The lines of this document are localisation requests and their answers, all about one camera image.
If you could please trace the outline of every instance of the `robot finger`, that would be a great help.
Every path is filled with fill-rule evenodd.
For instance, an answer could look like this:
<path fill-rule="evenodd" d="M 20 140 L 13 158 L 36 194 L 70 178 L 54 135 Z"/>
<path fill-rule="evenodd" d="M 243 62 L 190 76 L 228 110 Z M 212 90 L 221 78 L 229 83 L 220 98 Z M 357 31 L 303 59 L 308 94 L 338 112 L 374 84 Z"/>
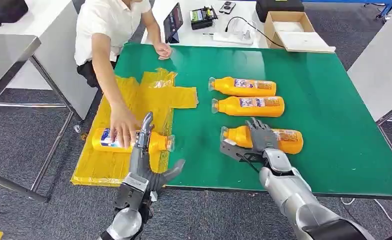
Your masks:
<path fill-rule="evenodd" d="M 265 128 L 266 128 L 266 127 L 265 127 L 265 124 L 263 124 L 261 120 L 257 119 L 256 121 L 257 121 L 258 124 L 259 124 L 259 128 L 261 128 L 261 129 L 265 129 Z"/>
<path fill-rule="evenodd" d="M 248 120 L 245 121 L 246 125 L 249 129 L 254 129 L 255 127 L 252 125 L 252 123 L 250 123 Z"/>
<path fill-rule="evenodd" d="M 252 119 L 253 127 L 256 129 L 260 129 L 261 128 L 260 122 L 258 122 L 258 120 L 256 118 L 254 118 L 253 116 L 251 116 L 250 118 Z"/>

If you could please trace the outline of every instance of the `floor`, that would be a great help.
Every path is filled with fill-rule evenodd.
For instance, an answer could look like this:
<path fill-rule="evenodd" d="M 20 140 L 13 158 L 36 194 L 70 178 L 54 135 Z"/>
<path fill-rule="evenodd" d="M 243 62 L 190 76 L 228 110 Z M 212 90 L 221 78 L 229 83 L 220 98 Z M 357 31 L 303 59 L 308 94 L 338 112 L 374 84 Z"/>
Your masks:
<path fill-rule="evenodd" d="M 377 6 L 362 4 L 305 4 L 316 31 L 348 69 L 383 25 L 374 20 Z M 142 28 L 133 36 L 139 42 Z M 56 102 L 50 91 L 7 90 L 3 102 Z M 88 131 L 101 95 L 91 106 L 82 130 Z M 42 159 L 67 116 L 63 109 L 0 107 L 0 175 L 31 186 Z M 68 127 L 39 193 L 48 203 L 19 196 L 0 187 L 0 231 L 3 240 L 96 239 L 110 224 L 116 189 L 74 186 L 70 178 L 84 142 Z M 392 140 L 392 123 L 386 124 Z M 378 240 L 392 235 L 392 223 L 371 199 L 345 206 L 339 198 L 319 197 L 322 204 L 364 226 Z M 392 217 L 392 201 L 381 200 Z M 163 190 L 153 204 L 154 218 L 145 226 L 144 240 L 295 239 L 285 217 L 266 193 Z"/>

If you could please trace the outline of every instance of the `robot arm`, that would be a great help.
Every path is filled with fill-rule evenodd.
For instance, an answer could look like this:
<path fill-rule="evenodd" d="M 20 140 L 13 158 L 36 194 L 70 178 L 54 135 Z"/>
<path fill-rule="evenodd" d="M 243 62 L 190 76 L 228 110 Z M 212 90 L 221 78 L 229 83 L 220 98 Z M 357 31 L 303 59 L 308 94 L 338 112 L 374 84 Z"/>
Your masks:
<path fill-rule="evenodd" d="M 151 206 L 150 192 L 158 191 L 163 185 L 181 173 L 185 161 L 177 161 L 171 169 L 163 173 L 152 171 L 149 162 L 149 143 L 153 120 L 149 112 L 143 120 L 141 130 L 132 149 L 129 173 L 119 186 L 114 206 L 119 212 L 112 224 L 98 240 L 138 240 L 144 224 L 149 219 Z"/>
<path fill-rule="evenodd" d="M 321 205 L 299 171 L 292 167 L 286 154 L 278 149 L 273 131 L 261 121 L 246 121 L 253 148 L 241 148 L 223 140 L 221 152 L 240 160 L 258 154 L 263 163 L 259 181 L 289 220 L 298 240 L 373 240 L 362 226 L 344 219 Z"/>

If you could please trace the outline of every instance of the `green tabletop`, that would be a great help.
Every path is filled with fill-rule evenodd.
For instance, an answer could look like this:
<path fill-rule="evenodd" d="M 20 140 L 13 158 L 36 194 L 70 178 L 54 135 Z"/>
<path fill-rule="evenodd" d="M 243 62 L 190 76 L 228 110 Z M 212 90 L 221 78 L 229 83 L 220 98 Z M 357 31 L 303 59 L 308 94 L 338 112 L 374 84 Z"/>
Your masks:
<path fill-rule="evenodd" d="M 186 163 L 170 186 L 262 190 L 247 163 L 219 151 L 221 127 L 249 118 L 211 113 L 212 98 L 227 96 L 208 91 L 209 77 L 232 76 L 277 83 L 284 114 L 260 119 L 302 133 L 302 151 L 288 158 L 314 193 L 392 197 L 392 152 L 335 54 L 173 46 L 171 59 L 161 61 L 151 45 L 126 44 L 115 73 L 140 79 L 159 67 L 178 73 L 176 86 L 197 87 L 199 99 L 197 108 L 174 110 L 176 143 L 168 165 L 181 158 Z"/>

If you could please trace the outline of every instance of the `black pants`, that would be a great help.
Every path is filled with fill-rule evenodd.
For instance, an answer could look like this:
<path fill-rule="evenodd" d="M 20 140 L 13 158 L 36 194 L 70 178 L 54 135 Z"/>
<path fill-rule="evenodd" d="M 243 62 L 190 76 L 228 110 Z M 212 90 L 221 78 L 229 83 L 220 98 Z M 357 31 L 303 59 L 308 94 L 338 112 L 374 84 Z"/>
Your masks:
<path fill-rule="evenodd" d="M 110 64 L 112 65 L 112 68 L 115 69 L 115 66 L 117 65 L 116 62 L 111 61 Z M 95 70 L 93 69 L 93 61 L 86 61 L 83 65 L 77 66 L 77 73 L 81 76 L 83 76 L 85 79 L 87 79 L 87 84 L 94 88 L 97 87 L 100 89 L 101 87 L 99 86 L 98 79 L 96 78 L 96 73 Z"/>

